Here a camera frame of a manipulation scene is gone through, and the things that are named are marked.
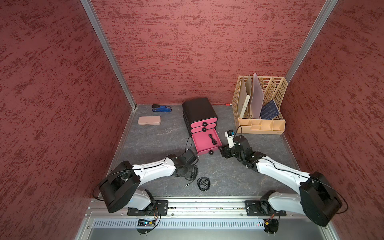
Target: robotic arm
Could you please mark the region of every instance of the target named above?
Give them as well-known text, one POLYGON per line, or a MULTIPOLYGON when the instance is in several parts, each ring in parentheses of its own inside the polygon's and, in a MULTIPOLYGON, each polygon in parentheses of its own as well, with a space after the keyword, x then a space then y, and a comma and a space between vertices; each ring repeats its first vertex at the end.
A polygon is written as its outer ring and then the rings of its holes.
POLYGON ((159 177, 173 174, 185 176, 196 163, 197 156, 190 149, 179 157, 168 155, 163 160, 148 164, 131 165, 129 161, 124 161, 98 187, 108 212, 113 213, 123 207, 148 212, 153 209, 155 201, 148 190, 137 187, 159 177))
POLYGON ((268 175, 293 189, 297 194, 269 191, 261 198, 264 214, 286 210, 306 215, 317 225, 325 227, 342 202, 324 175, 309 174, 276 162, 261 152, 255 152, 244 136, 235 136, 233 130, 225 133, 228 144, 220 150, 225 158, 235 157, 247 168, 268 175))

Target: open pink drawer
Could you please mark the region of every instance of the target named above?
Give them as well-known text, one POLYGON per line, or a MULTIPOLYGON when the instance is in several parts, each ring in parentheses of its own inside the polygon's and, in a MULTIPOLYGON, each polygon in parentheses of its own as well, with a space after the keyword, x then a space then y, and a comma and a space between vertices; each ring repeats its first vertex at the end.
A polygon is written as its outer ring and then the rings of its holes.
POLYGON ((218 148, 222 146, 220 138, 218 137, 217 132, 214 128, 208 129, 205 132, 193 133, 192 139, 195 143, 198 156, 206 154, 210 150, 217 151, 218 148), (217 141, 217 146, 212 144, 212 139, 208 136, 208 134, 212 134, 212 137, 217 141))

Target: mounting plate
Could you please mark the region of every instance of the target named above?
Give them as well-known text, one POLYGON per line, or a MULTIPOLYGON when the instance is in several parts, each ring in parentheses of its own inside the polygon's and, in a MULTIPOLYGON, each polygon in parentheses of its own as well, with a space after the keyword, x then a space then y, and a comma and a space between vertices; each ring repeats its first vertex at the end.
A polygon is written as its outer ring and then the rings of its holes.
MULTIPOLYGON (((168 200, 156 200, 155 207, 159 210, 161 216, 166 216, 168 212, 168 200)), ((128 208, 128 216, 150 216, 153 215, 153 212, 150 214, 144 214, 143 211, 137 210, 136 208, 128 208)))
MULTIPOLYGON (((270 215, 265 215, 261 212, 260 210, 260 201, 253 201, 253 200, 247 200, 245 202, 245 209, 247 211, 247 216, 248 217, 265 217, 265 216, 272 216, 270 215)), ((281 217, 286 217, 287 213, 285 211, 275 211, 275 216, 281 216, 281 217)))

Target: blue stapler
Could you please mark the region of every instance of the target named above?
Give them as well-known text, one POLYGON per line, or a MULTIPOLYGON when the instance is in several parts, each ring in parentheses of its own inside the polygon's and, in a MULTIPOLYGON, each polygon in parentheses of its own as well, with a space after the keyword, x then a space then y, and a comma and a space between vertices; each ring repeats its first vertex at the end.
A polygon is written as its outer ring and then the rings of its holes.
POLYGON ((152 104, 152 112, 170 113, 172 112, 172 108, 164 105, 152 104))

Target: wire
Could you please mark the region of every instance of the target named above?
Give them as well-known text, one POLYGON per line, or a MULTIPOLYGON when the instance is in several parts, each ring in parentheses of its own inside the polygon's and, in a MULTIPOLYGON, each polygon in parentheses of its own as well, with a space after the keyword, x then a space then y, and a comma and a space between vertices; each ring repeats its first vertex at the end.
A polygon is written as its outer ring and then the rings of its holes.
POLYGON ((201 177, 197 180, 197 186, 201 191, 206 192, 211 186, 211 181, 207 177, 201 177))
POLYGON ((312 178, 310 178, 310 177, 306 177, 306 176, 300 175, 300 174, 298 174, 298 173, 295 173, 295 172, 292 172, 292 171, 289 171, 289 170, 279 169, 279 168, 277 168, 277 167, 275 166, 275 163, 272 162, 272 161, 269 160, 269 159, 266 159, 266 158, 260 158, 260 159, 264 159, 264 160, 267 160, 267 161, 271 162, 271 163, 273 164, 273 166, 274 166, 277 170, 284 171, 284 172, 290 172, 290 173, 296 174, 296 175, 298 175, 298 176, 300 176, 300 177, 305 177, 305 178, 307 178, 307 179, 311 179, 312 181, 321 183, 322 185, 327 186, 328 188, 334 190, 334 191, 335 191, 335 192, 336 192, 336 193, 337 193, 337 194, 344 200, 345 205, 346 205, 346 209, 345 209, 344 211, 342 211, 342 212, 336 212, 336 214, 343 214, 343 213, 345 213, 345 212, 348 210, 349 205, 348 205, 347 200, 345 200, 345 198, 344 198, 338 191, 336 191, 333 187, 331 187, 331 186, 329 186, 329 185, 327 185, 327 184, 325 184, 325 183, 323 183, 323 182, 320 182, 320 181, 317 181, 317 180, 315 180, 315 179, 312 179, 312 178))
POLYGON ((214 146, 217 146, 217 141, 216 141, 216 139, 214 139, 214 138, 212 137, 212 134, 211 134, 211 133, 208 134, 208 137, 212 140, 212 144, 213 144, 214 146))
POLYGON ((155 208, 156 208, 156 211, 157 211, 157 218, 156 218, 155 224, 156 223, 157 224, 151 229, 151 231, 154 230, 157 227, 157 225, 160 223, 160 221, 161 221, 161 212, 157 209, 157 207, 155 207, 155 208))
POLYGON ((270 221, 273 219, 273 217, 275 216, 275 214, 272 215, 272 217, 268 218, 267 220, 265 220, 264 222, 267 222, 267 221, 270 221))
MULTIPOLYGON (((115 175, 115 174, 118 174, 118 173, 122 173, 122 172, 128 172, 128 171, 129 171, 129 170, 124 170, 124 171, 120 171, 120 172, 114 172, 114 173, 111 173, 111 174, 107 175, 103 180, 101 180, 100 183, 104 182, 105 179, 109 178, 109 177, 112 176, 112 175, 115 175)), ((95 192, 95 190, 96 190, 96 188, 97 188, 98 185, 96 185, 95 188, 93 189, 93 191, 92 191, 92 197, 93 197, 94 199, 97 199, 97 200, 99 200, 99 201, 103 201, 103 202, 104 202, 103 199, 97 198, 97 197, 95 196, 95 194, 94 194, 94 192, 95 192)))
POLYGON ((241 139, 241 136, 243 135, 243 128, 241 126, 238 126, 237 129, 236 129, 236 132, 235 132, 235 135, 233 137, 236 137, 236 134, 237 134, 237 130, 241 128, 241 132, 240 132, 240 139, 241 139))
POLYGON ((187 142, 185 143, 185 150, 184 150, 184 152, 187 151, 187 145, 188 145, 188 141, 189 141, 190 138, 191 138, 191 136, 188 137, 187 142))
POLYGON ((196 179, 197 173, 198 173, 198 168, 197 168, 196 164, 197 164, 198 161, 199 161, 199 159, 196 158, 196 161, 194 163, 191 163, 189 165, 184 166, 184 167, 187 168, 187 172, 185 174, 183 174, 183 175, 178 174, 178 172, 180 171, 180 169, 182 167, 177 167, 176 168, 174 176, 175 177, 184 177, 187 181, 189 181, 189 183, 187 185, 185 185, 185 187, 188 186, 189 184, 191 184, 196 179))
POLYGON ((153 212, 153 215, 155 215, 155 208, 148 209, 148 210, 146 210, 145 212, 143 212, 143 214, 144 214, 145 216, 148 216, 148 215, 152 214, 152 212, 153 212))

